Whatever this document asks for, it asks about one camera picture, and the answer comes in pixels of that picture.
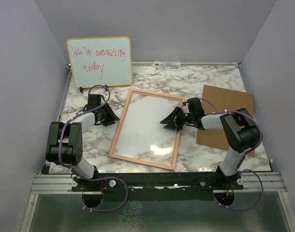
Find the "white photo paper sheet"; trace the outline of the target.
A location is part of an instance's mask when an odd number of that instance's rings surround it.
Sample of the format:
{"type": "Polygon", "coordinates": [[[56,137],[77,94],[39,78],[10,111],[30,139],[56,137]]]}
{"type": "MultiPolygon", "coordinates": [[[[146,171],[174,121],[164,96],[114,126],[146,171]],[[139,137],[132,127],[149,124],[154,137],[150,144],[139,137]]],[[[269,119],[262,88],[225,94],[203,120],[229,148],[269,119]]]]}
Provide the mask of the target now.
{"type": "Polygon", "coordinates": [[[165,119],[180,101],[146,95],[133,95],[119,135],[116,153],[134,158],[151,152],[157,156],[171,156],[176,132],[164,129],[160,121],[165,119]]]}

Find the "brown cardboard backing board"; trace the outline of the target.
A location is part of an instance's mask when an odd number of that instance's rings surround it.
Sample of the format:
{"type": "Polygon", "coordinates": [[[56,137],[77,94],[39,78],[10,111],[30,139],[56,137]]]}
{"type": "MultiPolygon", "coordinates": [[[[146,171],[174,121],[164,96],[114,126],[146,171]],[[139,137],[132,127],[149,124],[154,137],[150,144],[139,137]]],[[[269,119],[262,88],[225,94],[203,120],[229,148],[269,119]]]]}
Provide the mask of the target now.
{"type": "MultiPolygon", "coordinates": [[[[246,108],[254,116],[253,94],[205,85],[202,98],[206,114],[246,108]]],[[[196,143],[225,151],[229,148],[223,129],[198,130],[196,143]]]]}

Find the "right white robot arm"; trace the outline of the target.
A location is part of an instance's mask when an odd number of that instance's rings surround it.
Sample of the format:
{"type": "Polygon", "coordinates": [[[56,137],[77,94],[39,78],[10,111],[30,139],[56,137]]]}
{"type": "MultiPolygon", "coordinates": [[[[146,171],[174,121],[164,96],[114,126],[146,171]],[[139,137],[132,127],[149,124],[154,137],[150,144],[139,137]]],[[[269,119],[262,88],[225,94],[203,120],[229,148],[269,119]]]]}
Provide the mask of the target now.
{"type": "Polygon", "coordinates": [[[165,129],[175,131],[181,131],[184,126],[202,131],[222,129],[229,149],[217,168],[220,174],[215,176],[215,184],[220,189],[226,189],[232,184],[232,176],[238,174],[245,157],[262,142],[263,133],[246,108],[205,114],[202,101],[198,97],[187,99],[160,123],[165,129]]]}

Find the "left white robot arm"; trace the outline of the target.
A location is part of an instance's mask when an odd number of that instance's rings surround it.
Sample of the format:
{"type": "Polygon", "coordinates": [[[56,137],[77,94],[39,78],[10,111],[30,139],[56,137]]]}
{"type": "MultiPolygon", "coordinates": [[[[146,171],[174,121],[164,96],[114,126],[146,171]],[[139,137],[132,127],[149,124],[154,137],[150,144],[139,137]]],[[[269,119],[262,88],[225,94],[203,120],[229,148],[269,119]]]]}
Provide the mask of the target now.
{"type": "Polygon", "coordinates": [[[88,103],[70,123],[52,122],[49,127],[46,160],[70,169],[83,177],[88,190],[99,186],[99,172],[96,166],[83,157],[83,132],[92,126],[110,126],[119,121],[103,95],[90,94],[88,103]]]}

